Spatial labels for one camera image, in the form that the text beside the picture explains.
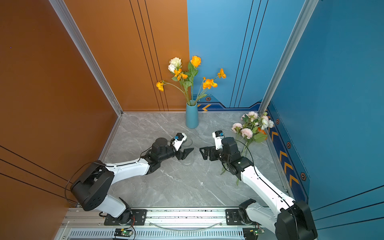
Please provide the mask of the teal ceramic vase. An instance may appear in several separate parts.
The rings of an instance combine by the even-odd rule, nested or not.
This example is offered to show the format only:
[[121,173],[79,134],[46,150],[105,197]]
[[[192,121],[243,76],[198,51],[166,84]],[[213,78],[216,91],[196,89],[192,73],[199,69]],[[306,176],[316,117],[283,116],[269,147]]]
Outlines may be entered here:
[[186,104],[186,126],[195,129],[199,125],[198,106],[195,100]]

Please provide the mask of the pink carnation flower stem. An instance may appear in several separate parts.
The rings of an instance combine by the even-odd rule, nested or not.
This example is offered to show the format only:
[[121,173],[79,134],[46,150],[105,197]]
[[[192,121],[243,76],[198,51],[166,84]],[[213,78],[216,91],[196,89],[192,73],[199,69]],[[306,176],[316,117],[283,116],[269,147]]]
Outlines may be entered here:
[[242,137],[245,140],[245,147],[243,151],[247,150],[250,143],[256,141],[256,135],[266,134],[264,130],[261,129],[260,123],[262,119],[259,117],[259,114],[256,112],[249,112],[241,116],[242,123],[234,123],[231,130],[236,133],[236,139]]

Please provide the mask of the white pink small flowers stem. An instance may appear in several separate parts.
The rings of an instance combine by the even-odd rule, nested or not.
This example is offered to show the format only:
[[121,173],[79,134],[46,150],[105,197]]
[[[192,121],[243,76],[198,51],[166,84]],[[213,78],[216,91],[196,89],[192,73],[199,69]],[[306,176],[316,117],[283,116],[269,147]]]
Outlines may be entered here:
[[274,122],[269,118],[267,112],[264,112],[258,117],[258,124],[261,130],[272,128],[274,126]]

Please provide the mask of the orange rose flower stem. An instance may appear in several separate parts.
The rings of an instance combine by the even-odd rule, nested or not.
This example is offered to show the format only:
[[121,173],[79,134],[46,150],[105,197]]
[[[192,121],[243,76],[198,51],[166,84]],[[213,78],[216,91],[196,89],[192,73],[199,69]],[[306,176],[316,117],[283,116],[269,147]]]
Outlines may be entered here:
[[194,101],[194,79],[198,74],[198,67],[201,65],[201,58],[198,56],[193,56],[190,62],[188,63],[188,71],[183,75],[184,79],[184,89],[187,97],[187,103],[189,106],[194,106],[196,102]]

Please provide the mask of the clear ribbed glass vase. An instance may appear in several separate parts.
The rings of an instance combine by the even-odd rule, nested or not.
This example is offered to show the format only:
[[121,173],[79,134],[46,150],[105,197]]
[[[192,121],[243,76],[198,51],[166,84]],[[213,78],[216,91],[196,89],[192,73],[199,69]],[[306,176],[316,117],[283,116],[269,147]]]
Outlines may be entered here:
[[187,156],[185,160],[180,160],[180,163],[184,166],[191,166],[194,163],[193,151]]

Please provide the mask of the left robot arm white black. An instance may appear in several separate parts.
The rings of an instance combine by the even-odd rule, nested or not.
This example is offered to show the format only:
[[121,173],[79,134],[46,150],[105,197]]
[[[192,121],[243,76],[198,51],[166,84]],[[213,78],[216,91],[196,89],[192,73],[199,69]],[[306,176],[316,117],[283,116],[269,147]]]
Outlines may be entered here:
[[141,153],[133,161],[120,164],[104,164],[101,161],[90,163],[90,166],[73,182],[70,191],[84,211],[98,210],[102,217],[108,217],[119,225],[132,225],[134,213],[122,198],[108,194],[110,187],[120,181],[154,173],[161,163],[171,158],[184,160],[194,150],[182,150],[187,136],[178,133],[168,141],[158,138],[150,148]]

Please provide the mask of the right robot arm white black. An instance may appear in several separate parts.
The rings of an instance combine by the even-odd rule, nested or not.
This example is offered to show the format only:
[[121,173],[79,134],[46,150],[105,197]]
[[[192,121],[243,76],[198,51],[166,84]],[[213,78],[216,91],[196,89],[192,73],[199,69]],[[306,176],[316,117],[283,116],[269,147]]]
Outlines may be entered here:
[[258,223],[274,232],[278,240],[316,240],[318,232],[309,205],[280,191],[257,169],[252,159],[241,155],[233,137],[216,137],[215,145],[200,148],[204,160],[220,161],[267,204],[250,199],[239,206],[242,221]]

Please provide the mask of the right circuit board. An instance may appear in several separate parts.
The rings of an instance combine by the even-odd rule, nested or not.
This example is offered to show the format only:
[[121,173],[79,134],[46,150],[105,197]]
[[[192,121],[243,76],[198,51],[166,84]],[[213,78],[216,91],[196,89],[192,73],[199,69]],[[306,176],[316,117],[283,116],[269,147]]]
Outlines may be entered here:
[[245,240],[257,240],[260,235],[264,234],[263,229],[243,228],[243,236]]

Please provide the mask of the left green circuit board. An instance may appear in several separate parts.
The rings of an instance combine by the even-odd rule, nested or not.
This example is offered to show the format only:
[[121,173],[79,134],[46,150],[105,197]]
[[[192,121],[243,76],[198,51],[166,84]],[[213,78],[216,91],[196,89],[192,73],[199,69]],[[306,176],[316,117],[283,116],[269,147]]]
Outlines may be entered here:
[[113,236],[114,240],[135,240],[135,231],[131,228],[116,228]]

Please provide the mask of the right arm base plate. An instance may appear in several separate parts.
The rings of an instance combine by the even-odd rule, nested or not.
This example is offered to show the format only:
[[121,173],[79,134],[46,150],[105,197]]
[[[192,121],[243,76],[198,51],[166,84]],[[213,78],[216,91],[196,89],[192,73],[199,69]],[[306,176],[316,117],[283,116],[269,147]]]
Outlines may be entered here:
[[249,225],[246,214],[240,209],[226,209],[226,223],[228,226]]

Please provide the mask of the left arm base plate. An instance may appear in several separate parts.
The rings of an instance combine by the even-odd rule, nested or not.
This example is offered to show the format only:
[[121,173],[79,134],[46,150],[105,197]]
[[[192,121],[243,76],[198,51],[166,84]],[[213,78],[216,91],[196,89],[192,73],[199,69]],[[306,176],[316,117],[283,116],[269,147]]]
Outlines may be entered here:
[[148,210],[133,209],[123,212],[122,217],[114,218],[107,215],[105,218],[105,226],[144,226],[147,218]]

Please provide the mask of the aluminium front rail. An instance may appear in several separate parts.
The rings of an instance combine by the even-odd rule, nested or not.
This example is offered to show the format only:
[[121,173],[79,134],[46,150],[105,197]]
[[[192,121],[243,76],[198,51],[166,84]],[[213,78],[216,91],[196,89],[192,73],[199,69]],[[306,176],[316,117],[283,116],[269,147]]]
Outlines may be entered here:
[[258,223],[228,226],[226,209],[237,207],[133,208],[148,210],[144,226],[105,226],[100,211],[68,210],[56,240],[114,240],[116,228],[131,228],[135,240],[244,240],[243,228],[263,229],[258,240],[275,240],[274,232]]

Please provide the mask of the left aluminium corner post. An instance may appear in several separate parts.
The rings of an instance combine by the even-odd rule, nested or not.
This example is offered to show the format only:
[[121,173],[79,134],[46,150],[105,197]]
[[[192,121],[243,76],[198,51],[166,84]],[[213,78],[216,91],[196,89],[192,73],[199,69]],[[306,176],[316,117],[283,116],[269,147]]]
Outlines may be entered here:
[[113,110],[118,117],[121,117],[124,111],[119,104],[99,64],[97,63],[97,60],[95,59],[91,49],[89,48],[83,34],[81,33],[73,16],[71,15],[66,3],[63,0],[49,0],[49,2],[59,17],[60,21],[62,22],[63,26],[65,27],[73,43],[77,47],[83,60],[87,64],[89,70],[102,89]]

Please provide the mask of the aluminium corner post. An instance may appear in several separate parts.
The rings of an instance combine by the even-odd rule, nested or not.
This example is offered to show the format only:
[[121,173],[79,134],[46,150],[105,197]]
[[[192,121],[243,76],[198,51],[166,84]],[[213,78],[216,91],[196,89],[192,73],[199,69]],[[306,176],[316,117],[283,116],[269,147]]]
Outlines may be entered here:
[[313,15],[313,12],[318,4],[319,0],[307,0],[304,2],[300,14],[296,20],[290,37],[287,41],[285,49],[276,67],[276,70],[271,78],[268,88],[265,92],[259,112],[264,113],[270,104],[272,97],[284,75],[284,72],[300,42],[300,39]]
[[121,117],[124,111],[119,104],[99,64],[97,63],[97,60],[95,59],[91,49],[89,48],[83,34],[81,33],[73,16],[71,15],[66,3],[63,0],[49,0],[49,2],[59,17],[60,21],[62,22],[63,26],[65,27],[73,43],[77,47],[83,60],[87,64],[89,70],[102,89],[113,110],[118,117]]

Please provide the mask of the right aluminium corner post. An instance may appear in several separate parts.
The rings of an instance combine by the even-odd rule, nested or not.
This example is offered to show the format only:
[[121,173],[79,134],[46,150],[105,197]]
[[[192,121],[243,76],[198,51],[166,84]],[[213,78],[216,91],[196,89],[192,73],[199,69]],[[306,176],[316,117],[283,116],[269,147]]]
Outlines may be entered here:
[[300,14],[296,20],[290,37],[287,41],[285,49],[276,67],[276,70],[271,78],[268,88],[265,92],[259,112],[264,113],[270,104],[272,97],[284,75],[284,72],[300,42],[300,39],[313,15],[313,12],[318,4],[319,0],[307,0],[304,2]]

